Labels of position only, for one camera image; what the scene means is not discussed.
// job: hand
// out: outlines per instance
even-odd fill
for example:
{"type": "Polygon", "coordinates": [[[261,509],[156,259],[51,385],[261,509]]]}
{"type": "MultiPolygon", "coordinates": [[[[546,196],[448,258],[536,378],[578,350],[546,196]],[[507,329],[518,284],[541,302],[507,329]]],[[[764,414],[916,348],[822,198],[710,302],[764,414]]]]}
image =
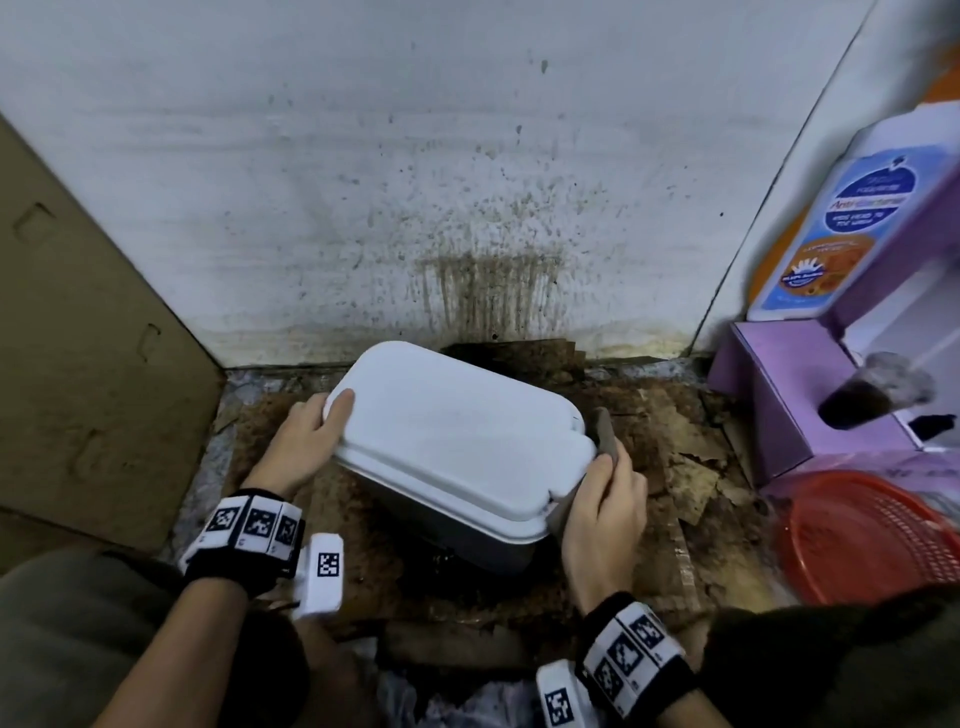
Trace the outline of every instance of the hand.
{"type": "Polygon", "coordinates": [[[317,474],[329,461],[340,443],[350,412],[353,390],[345,389],[324,417],[326,394],[314,395],[290,408],[287,419],[243,484],[243,488],[262,488],[289,499],[301,485],[317,474]]]}
{"type": "Polygon", "coordinates": [[[608,596],[632,590],[636,546],[647,525],[647,479],[634,473],[619,440],[616,451],[616,471],[609,455],[590,463],[566,521],[564,571],[583,615],[608,596]]]}

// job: plastic container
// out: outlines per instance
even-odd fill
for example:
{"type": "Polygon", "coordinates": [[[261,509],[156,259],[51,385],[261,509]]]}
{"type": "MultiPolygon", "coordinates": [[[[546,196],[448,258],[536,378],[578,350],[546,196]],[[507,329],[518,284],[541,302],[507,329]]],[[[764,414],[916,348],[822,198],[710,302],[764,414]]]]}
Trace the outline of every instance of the plastic container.
{"type": "Polygon", "coordinates": [[[774,246],[777,264],[760,266],[766,279],[748,320],[823,314],[958,160],[960,102],[924,104],[858,132],[789,242],[774,246]]]}
{"type": "Polygon", "coordinates": [[[870,473],[801,476],[777,538],[783,574],[808,604],[874,604],[960,581],[960,537],[936,511],[870,473]]]}
{"type": "Polygon", "coordinates": [[[596,450],[563,397],[413,344],[366,351],[327,407],[346,388],[339,462],[422,538],[497,573],[529,565],[596,450]]]}

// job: dark liquid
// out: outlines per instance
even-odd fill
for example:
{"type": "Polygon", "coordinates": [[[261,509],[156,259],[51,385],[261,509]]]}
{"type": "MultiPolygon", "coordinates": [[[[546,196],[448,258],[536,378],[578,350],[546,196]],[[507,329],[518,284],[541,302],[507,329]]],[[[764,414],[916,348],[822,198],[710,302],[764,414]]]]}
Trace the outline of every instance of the dark liquid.
{"type": "Polygon", "coordinates": [[[892,411],[890,398],[873,384],[850,379],[824,400],[817,414],[833,429],[853,429],[892,411]]]}

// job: person's left hand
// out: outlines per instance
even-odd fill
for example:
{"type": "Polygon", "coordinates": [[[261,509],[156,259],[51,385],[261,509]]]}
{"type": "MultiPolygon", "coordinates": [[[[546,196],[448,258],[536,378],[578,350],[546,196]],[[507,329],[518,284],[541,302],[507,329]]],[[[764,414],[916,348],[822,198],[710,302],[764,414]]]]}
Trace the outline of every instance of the person's left hand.
{"type": "Polygon", "coordinates": [[[321,424],[326,398],[326,394],[314,395],[290,408],[290,414],[242,488],[261,488],[289,500],[326,465],[353,411],[353,390],[345,389],[334,400],[321,424]]]}

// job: person's right hand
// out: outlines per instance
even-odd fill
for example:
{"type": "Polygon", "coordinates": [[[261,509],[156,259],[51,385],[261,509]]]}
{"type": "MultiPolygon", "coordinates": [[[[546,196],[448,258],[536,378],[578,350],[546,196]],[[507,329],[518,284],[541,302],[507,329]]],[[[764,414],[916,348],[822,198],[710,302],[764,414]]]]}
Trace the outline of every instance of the person's right hand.
{"type": "Polygon", "coordinates": [[[647,525],[647,479],[634,473],[619,440],[616,450],[616,471],[609,455],[590,463],[566,521],[564,571],[583,615],[608,596],[632,589],[636,546],[647,525]]]}

